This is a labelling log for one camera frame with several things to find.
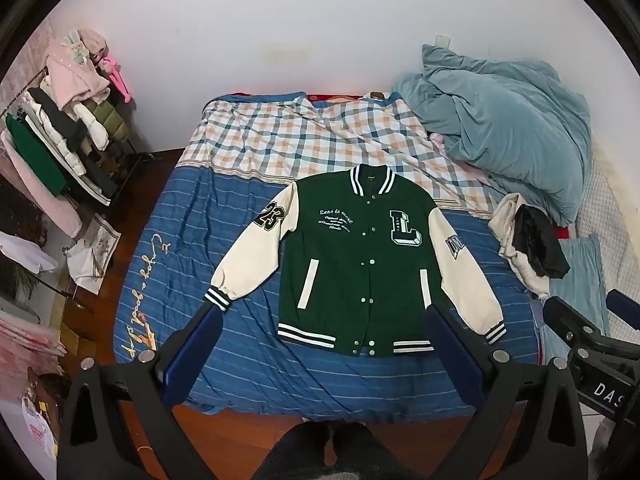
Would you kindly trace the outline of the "green white varsity jacket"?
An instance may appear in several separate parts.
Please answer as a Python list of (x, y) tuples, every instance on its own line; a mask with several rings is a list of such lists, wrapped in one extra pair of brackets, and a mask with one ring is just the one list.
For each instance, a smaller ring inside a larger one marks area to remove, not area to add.
[(344, 356), (427, 353), (426, 311), (457, 311), (494, 344), (501, 306), (432, 196), (390, 167), (357, 165), (289, 184), (216, 266), (205, 299), (227, 310), (280, 278), (277, 334)]

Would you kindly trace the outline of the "cream and black clothes pile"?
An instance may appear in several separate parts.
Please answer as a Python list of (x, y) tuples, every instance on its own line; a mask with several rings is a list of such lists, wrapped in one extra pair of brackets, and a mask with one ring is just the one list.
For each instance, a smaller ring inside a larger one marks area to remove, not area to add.
[(550, 296), (552, 278), (570, 270), (555, 229), (547, 215), (529, 206), (520, 193), (503, 197), (488, 222), (499, 244), (499, 256), (539, 299)]

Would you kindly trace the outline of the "clothes rack with garments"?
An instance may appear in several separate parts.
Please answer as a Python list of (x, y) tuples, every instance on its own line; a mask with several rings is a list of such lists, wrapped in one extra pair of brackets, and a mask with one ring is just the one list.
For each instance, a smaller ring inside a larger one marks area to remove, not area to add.
[(24, 82), (1, 98), (1, 181), (76, 238), (81, 202), (111, 206), (146, 155), (119, 113), (134, 99), (105, 38), (81, 28), (36, 40)]

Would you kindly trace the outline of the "white floral tote bag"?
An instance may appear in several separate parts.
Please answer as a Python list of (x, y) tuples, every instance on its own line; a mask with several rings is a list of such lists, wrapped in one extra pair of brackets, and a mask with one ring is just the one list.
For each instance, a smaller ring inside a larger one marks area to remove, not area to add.
[(121, 236), (103, 217), (92, 217), (84, 236), (65, 253), (68, 273), (78, 287), (99, 295)]

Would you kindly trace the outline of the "blue striped bed sheet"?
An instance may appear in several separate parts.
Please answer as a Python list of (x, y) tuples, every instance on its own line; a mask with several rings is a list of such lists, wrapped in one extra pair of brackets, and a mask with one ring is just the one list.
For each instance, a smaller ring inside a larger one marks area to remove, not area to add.
[[(279, 193), (255, 178), (179, 166), (160, 193), (120, 295), (119, 361), (160, 347), (201, 307), (210, 278), (240, 233)], [(433, 351), (343, 356), (278, 337), (280, 278), (235, 301), (188, 404), (266, 415), (358, 422), (425, 422), (469, 414)]]

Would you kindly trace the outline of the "teal crumpled duvet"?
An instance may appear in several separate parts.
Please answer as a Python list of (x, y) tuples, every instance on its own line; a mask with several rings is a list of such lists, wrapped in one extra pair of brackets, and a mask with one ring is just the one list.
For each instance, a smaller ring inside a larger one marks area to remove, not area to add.
[(471, 58), (426, 44), (393, 85), (446, 155), (488, 174), (559, 226), (578, 216), (591, 167), (590, 110), (548, 63)]

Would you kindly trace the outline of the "plaid checked bed cover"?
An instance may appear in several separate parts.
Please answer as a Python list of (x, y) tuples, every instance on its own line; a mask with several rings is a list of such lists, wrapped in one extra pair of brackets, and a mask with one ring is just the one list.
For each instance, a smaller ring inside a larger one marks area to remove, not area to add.
[(387, 166), (439, 207), (488, 219), (501, 200), (483, 171), (454, 162), (396, 94), (314, 101), (304, 92), (229, 94), (204, 106), (180, 165), (285, 184), (358, 164)]

